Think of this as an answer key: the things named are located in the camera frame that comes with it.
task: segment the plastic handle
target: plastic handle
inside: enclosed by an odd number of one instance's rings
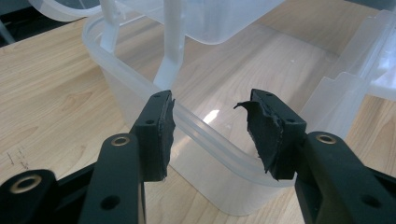
[[[183,64],[185,39],[184,0],[163,1],[164,56],[154,84],[161,90],[170,90]]]

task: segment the plastic bin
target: plastic bin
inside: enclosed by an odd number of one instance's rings
[[[153,84],[152,67],[159,66],[166,50],[162,48],[162,25],[134,12],[122,13],[106,22],[102,15],[89,18],[83,41],[102,67],[126,123],[132,125],[150,95],[160,91]],[[186,55],[172,88],[177,129],[171,165],[221,211],[235,216],[256,211],[293,181],[277,182],[264,173],[246,131],[246,113],[233,107],[246,101],[252,88],[272,91],[301,111],[311,125],[309,132],[320,129],[345,135],[371,80],[378,76],[378,62],[387,51],[384,47],[390,46],[395,21],[388,12],[367,19],[336,63],[329,62],[332,56],[323,49],[257,24],[236,39],[215,47],[202,45]],[[117,34],[106,33],[111,30]],[[187,39],[186,46],[197,44]],[[274,50],[284,53],[274,58]],[[262,62],[254,65],[262,66],[260,76],[253,76],[253,65],[246,60],[258,60],[255,57]],[[147,60],[155,65],[141,66]],[[316,74],[312,69],[318,64],[324,64],[321,70],[332,69]],[[217,76],[224,69],[227,72]],[[317,82],[301,81],[302,76]],[[318,114],[324,101],[328,102],[326,113]]]
[[[56,21],[76,21],[101,11],[99,0],[28,0],[40,13]]]

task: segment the torn rubber pad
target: torn rubber pad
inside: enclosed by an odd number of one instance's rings
[[[247,110],[247,131],[259,152],[265,172],[274,179],[293,179],[295,145],[304,141],[306,123],[279,98],[267,91],[252,90],[250,101],[239,103]]]

